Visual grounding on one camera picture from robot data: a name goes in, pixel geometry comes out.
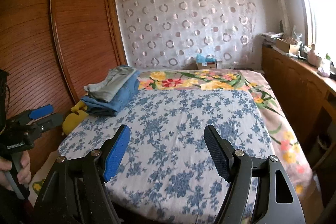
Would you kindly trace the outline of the grey-green shorts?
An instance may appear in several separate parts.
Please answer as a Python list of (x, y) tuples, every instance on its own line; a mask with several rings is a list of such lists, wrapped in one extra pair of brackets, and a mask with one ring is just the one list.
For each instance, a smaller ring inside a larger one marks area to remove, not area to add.
[(84, 90), (97, 100), (110, 102), (136, 71), (137, 69), (126, 65), (109, 69), (107, 77), (103, 81), (96, 84), (88, 84), (84, 87)]

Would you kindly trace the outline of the yellow plush toy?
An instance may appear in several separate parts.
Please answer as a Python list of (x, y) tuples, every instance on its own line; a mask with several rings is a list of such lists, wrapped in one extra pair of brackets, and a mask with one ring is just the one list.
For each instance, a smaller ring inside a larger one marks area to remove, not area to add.
[(71, 108), (62, 124), (64, 135), (68, 136), (88, 116), (87, 109), (88, 107), (83, 101), (79, 101)]

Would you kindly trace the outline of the folded blue jeans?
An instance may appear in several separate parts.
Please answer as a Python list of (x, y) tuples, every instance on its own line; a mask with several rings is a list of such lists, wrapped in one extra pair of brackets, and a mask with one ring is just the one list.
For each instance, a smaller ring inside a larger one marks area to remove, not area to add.
[(115, 117), (138, 93), (139, 87), (139, 71), (127, 80), (122, 88), (117, 92), (110, 102), (104, 102), (91, 97), (89, 94), (83, 96), (83, 101), (88, 109), (87, 113), (93, 116), (110, 116)]

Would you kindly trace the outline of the colourful floral blanket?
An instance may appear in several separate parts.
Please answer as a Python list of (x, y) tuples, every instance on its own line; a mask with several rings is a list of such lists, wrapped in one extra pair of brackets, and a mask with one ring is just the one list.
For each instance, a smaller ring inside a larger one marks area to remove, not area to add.
[(272, 145), (301, 201), (308, 196), (313, 171), (274, 92), (261, 73), (233, 69), (147, 71), (138, 77), (139, 89), (224, 89), (249, 92), (260, 110)]

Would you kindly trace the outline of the blue floral bed sheet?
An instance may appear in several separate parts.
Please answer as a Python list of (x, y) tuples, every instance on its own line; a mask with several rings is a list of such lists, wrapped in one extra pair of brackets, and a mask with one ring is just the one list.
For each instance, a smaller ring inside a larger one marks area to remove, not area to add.
[(68, 159), (99, 149), (121, 125), (130, 142), (117, 175), (107, 184), (111, 200), (148, 219), (213, 223), (228, 190), (204, 140), (214, 126), (223, 139), (252, 157), (274, 152), (263, 118), (240, 90), (141, 90), (115, 117), (84, 119), (59, 146)]

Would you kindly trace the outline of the wooden slatted wardrobe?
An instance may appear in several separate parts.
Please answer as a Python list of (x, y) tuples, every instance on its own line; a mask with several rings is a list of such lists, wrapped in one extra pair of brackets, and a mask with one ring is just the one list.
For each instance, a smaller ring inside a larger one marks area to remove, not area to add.
[(8, 117), (47, 104), (67, 114), (86, 85), (122, 64), (115, 0), (1, 0)]

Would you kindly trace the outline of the long wooden cabinet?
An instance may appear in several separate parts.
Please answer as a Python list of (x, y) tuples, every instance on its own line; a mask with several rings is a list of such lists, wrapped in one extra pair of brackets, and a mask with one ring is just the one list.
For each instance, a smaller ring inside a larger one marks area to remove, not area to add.
[(335, 81), (266, 46), (262, 69), (311, 166), (335, 164)]

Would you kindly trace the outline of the cardboard box with blue bag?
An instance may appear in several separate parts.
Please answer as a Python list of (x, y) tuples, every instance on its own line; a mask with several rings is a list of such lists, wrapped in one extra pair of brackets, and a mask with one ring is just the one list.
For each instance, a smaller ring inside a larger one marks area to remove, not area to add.
[(211, 56), (204, 57), (201, 54), (197, 54), (196, 65), (198, 69), (215, 69), (217, 67), (217, 60)]

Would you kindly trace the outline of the stack of papers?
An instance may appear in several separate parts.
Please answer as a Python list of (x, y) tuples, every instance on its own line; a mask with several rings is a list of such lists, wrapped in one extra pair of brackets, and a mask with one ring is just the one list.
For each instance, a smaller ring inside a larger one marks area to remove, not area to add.
[(259, 36), (263, 39), (263, 44), (265, 45), (274, 45), (277, 39), (282, 39), (284, 33), (274, 33), (274, 32), (263, 32)]

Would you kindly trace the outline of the cardboard box on cabinet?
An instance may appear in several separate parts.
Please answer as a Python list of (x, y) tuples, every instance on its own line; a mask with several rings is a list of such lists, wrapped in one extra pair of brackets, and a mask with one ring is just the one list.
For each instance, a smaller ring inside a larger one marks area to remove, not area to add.
[(276, 39), (276, 48), (279, 50), (285, 52), (285, 53), (291, 53), (291, 54), (297, 54), (299, 51), (299, 44), (298, 42), (294, 41), (288, 41), (288, 40), (282, 40), (282, 39)]

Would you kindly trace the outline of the pink bottle on sill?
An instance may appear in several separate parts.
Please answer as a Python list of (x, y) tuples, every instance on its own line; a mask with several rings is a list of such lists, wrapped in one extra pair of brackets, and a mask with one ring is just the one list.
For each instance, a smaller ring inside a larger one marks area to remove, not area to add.
[(307, 62), (314, 67), (316, 66), (317, 56), (315, 54), (314, 44), (311, 44), (310, 51), (307, 53)]

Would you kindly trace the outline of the sheer circle-pattern curtain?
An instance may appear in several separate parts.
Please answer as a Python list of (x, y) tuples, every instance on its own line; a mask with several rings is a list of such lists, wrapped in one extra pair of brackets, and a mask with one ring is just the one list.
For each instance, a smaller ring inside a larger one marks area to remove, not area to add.
[(127, 61), (186, 68), (197, 55), (225, 68), (254, 66), (254, 0), (117, 0)]

